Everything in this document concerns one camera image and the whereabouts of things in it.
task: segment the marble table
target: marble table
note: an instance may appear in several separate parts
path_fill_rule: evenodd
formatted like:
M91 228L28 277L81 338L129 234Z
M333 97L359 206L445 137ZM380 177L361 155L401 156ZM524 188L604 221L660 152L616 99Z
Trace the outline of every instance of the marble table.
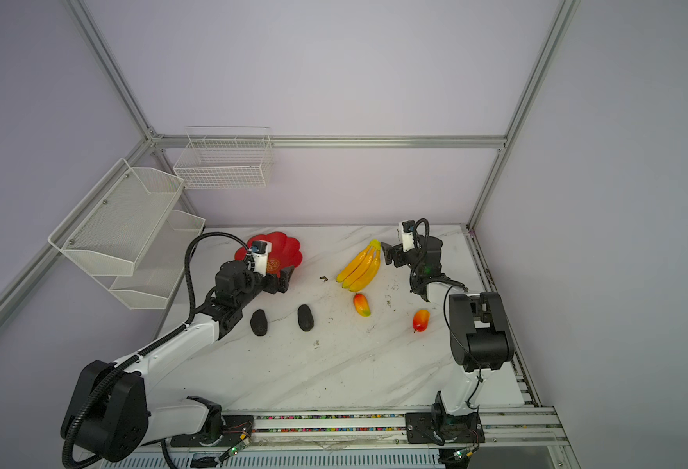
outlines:
M403 409L432 404L457 367L442 309L409 293L407 267L381 264L375 280L362 292L372 310L370 317L357 314L354 294L336 283L339 271L371 239L397 244L395 226L222 231L248 239L277 230L299 239L304 256L289 291L258 295L229 335L173 370L152 391L150 401L175 401L189 393L218 402L225 410ZM443 272L481 291L461 227L433 226L430 232L443 240ZM198 303L237 247L221 237L200 242L191 263ZM297 324L297 308L302 304L310 306L315 318L315 327L307 333ZM254 335L249 325L259 308L269 321L264 337ZM412 317L422 308L430 311L429 327L414 333ZM183 282L161 334L182 323L187 312ZM486 384L479 402L490 407L524 404L509 363Z

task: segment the banana bunch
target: banana bunch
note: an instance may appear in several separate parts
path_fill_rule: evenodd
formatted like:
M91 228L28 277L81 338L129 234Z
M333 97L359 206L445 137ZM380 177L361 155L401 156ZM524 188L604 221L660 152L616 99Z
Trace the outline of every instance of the banana bunch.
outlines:
M381 242L377 239L370 241L367 247L357 254L357 257L349 262L349 265L341 271L336 281L349 291L360 291L367 286L377 270L381 267Z

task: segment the aluminum frame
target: aluminum frame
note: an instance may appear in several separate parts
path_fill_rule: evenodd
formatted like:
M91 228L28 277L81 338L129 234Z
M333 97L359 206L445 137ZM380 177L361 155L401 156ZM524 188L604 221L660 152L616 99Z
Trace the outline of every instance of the aluminum frame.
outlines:
M135 164L143 155L151 151L151 155L156 159L161 169L173 174L173 169L170 167L168 159L164 154L166 148L178 148L187 145L187 136L163 136L158 134L153 127L151 127L143 114L143 110L138 104L135 95L125 81L125 77L118 67L114 54L109 50L102 33L98 30L93 16L84 0L61 0L74 20L79 32L84 41L91 49L97 63L105 73L105 76L110 81L114 91L127 109L133 123L141 133L143 140L133 148L126 160ZM559 47L559 43L563 38L565 31L578 7L579 0L561 0L558 6L555 19L549 30L549 34L545 39L545 43L540 50L539 57L535 62L534 69L529 76L525 90L518 102L513 118L509 124L508 132L505 136L275 136L272 137L272 145L276 148L495 148L498 149L498 154L492 165L489 175L482 187L477 203L470 215L467 225L469 229L466 236L467 242L470 245L472 256L474 257L475 266L480 272L485 288L495 291L495 283L491 278L486 261L482 255L479 241L474 233L474 228L479 222L482 212L486 207L487 201L495 188L499 179L499 175L503 170L505 164L508 162L513 145L517 139L518 132L522 128L530 111L531 105L534 102L536 94L538 93L542 81L545 78L549 65L554 57L555 51ZM107 180L97 184L89 194L86 195L83 201L76 206L76 213L84 216L90 211L90 204L98 200L98 196L106 191L109 184L114 181ZM197 215L195 207L189 201L189 198L183 194L180 198L185 211L193 215ZM79 217L71 217L69 223L74 226L74 222ZM14 313L23 304L25 299L33 292L34 287L39 284L39 281L47 273L47 271L54 265L59 253L47 244L31 262L24 268L22 272L11 282L9 286L0 295L0 331L8 324ZM518 366L524 375L524 379L529 386L529 393L533 401L539 402L534 389L533 383L525 372L525 364L520 353L518 355ZM565 462L572 460L569 464L576 469L578 467L575 462L570 446L565 446L564 452L560 453L555 450L553 458L557 455L558 465L563 465Z
M272 135L274 148L494 148L505 147L503 135ZM161 150L185 148L187 135L164 135L153 138Z
M339 431L338 428L347 427L398 427L406 426L404 417L389 417L388 414L405 414L407 412L425 411L429 408L409 409L357 409L320 412L243 412L242 415L252 414L255 417L255 432L252 445L237 456L234 462L242 467L252 466L240 460L243 458L264 457L277 455L280 452L293 452L292 458L304 457L313 452L330 452L342 455L351 450L361 454L381 455L392 453L408 454L415 451L437 451L433 444L408 444L405 431ZM552 463L557 467L580 469L554 408L482 408L482 424L486 442L482 447L503 446L546 446ZM325 414L386 414L382 418L327 418L316 419L315 416ZM304 416L301 419L268 419L269 416ZM331 431L321 431L321 428L331 428ZM446 444L445 448L461 448L465 444ZM211 447L170 448L173 459L180 460L185 467L191 457L216 455L221 450ZM132 455L119 463L103 463L103 467L136 467L139 461L152 459L161 462L161 452L154 446L137 448ZM382 464L379 467L392 467ZM347 465L346 460L334 464ZM295 467L289 462L287 467Z
M508 157L513 150L513 145L518 138L518 132L524 125L526 118L528 117L529 111L531 110L531 105L534 103L536 94L542 86L542 82L549 70L549 65L555 57L555 52L560 46L565 32L570 25L570 21L573 19L576 8L578 8L580 0L561 0L558 6L557 13L555 14L555 19L552 22L547 38L545 39L542 49L534 63L534 69L531 71L528 81L526 82L526 88L524 88L521 94L521 99L518 101L518 106L516 107L516 112L510 119L510 124L508 126L508 132L506 133L506 143L502 149L498 150L498 155L495 156L495 162L492 164L487 180L482 187L482 192L480 193L477 203L474 205L474 210L471 211L471 216L467 227L469 230L473 230L477 227L477 224L482 217L485 207L487 206L487 201L492 191L495 189L495 185L498 183L500 178L500 173L503 171L505 164L508 162Z
M125 160L132 165L149 152L151 152L151 144L146 140L142 140L138 145L135 145L133 150L125 157ZM75 230L76 226L98 204L98 201L104 197L104 194L118 180L121 174L122 172L110 173L108 178L99 181L86 194L86 197L73 209L71 216L68 216L63 221L63 224L60 225L59 236L56 241L66 239L70 232ZM33 292L34 287L39 284L39 281L60 256L61 254L58 250L46 242L45 247L39 250L34 258L24 267L23 271L2 291L0 294L0 331L8 324L20 305L23 305L25 299Z

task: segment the red plate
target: red plate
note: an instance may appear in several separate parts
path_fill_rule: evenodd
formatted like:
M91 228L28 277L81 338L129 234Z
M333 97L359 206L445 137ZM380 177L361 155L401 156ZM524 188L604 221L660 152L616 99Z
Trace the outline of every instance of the red plate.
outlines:
M256 240L268 241L271 243L271 252L268 254L268 267L266 272L278 274L284 267L294 266L296 269L302 263L302 253L300 252L300 242L296 238L290 238L281 231L274 231L267 235L256 235L248 239L248 246ZM234 253L236 260L245 258L245 250L240 248Z

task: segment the white wire basket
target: white wire basket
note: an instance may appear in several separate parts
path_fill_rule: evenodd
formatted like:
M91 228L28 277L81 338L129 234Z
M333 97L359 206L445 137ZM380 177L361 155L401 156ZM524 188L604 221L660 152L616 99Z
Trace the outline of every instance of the white wire basket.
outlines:
M48 238L92 277L132 276L184 187L175 175L125 160L113 170L123 165L121 177L70 236L54 241L63 221Z
M174 173L188 189L265 187L273 169L268 127L187 127Z
M130 309L164 309L180 286L185 249L204 228L206 220L172 210L133 276L117 277L105 286Z

